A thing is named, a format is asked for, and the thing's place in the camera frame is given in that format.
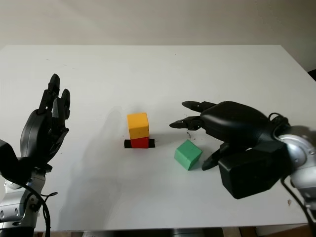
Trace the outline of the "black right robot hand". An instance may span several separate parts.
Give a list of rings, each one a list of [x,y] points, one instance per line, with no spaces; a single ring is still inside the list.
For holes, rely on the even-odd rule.
[[[233,101],[218,104],[185,101],[182,105],[199,113],[171,123],[171,128],[196,131],[204,129],[206,134],[223,144],[202,165],[203,170],[218,165],[220,158],[254,148],[261,142],[275,140],[290,127],[286,117],[277,114],[267,117],[259,110]]]

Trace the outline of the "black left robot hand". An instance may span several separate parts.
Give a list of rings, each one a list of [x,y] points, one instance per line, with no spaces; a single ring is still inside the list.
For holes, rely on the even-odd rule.
[[[70,92],[64,89],[59,97],[60,78],[53,74],[44,90],[39,108],[34,110],[20,138],[21,157],[31,167],[44,168],[59,151],[69,129]]]

